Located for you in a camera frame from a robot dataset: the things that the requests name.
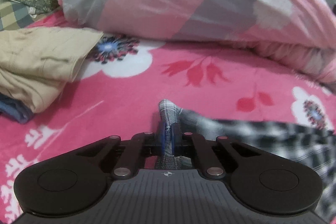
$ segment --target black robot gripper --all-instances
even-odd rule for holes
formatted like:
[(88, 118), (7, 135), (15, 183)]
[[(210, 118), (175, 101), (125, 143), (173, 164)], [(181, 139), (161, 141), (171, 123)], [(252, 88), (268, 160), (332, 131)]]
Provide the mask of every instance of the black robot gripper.
[(314, 213), (322, 181), (309, 167), (171, 128), (174, 155), (193, 169), (144, 169), (164, 152), (163, 130), (110, 136), (24, 169), (14, 183), (24, 211), (16, 223), (324, 223)]

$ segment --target blue cloth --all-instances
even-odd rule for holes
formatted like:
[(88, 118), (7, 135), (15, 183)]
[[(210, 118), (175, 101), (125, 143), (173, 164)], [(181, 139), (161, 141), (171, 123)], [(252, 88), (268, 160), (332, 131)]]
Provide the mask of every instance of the blue cloth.
[(19, 123), (26, 123), (33, 117), (33, 112), (21, 101), (0, 93), (0, 112)]

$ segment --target pink floral bedsheet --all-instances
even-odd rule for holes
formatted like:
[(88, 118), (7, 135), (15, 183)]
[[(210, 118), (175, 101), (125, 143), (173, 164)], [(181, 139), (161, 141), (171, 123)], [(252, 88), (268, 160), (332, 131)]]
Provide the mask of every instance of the pink floral bedsheet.
[[(34, 26), (41, 24), (69, 25), (62, 12)], [(0, 116), (1, 221), (21, 214), (13, 182), (22, 169), (109, 135), (154, 131), (163, 98), (206, 117), (336, 125), (336, 97), (327, 89), (250, 52), (140, 40), (104, 60), (87, 60), (78, 79), (28, 124)]]

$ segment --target pink and gray comforter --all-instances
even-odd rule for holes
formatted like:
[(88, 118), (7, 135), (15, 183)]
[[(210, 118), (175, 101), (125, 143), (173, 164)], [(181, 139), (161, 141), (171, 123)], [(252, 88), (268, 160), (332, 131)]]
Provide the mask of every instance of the pink and gray comforter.
[(336, 90), (336, 18), (324, 0), (58, 1), (77, 25), (250, 48)]

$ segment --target beige blanket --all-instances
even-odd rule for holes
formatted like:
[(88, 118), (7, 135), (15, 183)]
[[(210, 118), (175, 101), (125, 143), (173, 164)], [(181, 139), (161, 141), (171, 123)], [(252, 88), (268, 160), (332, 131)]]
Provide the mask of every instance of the beige blanket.
[(0, 93), (44, 111), (72, 82), (103, 33), (38, 27), (0, 32)]

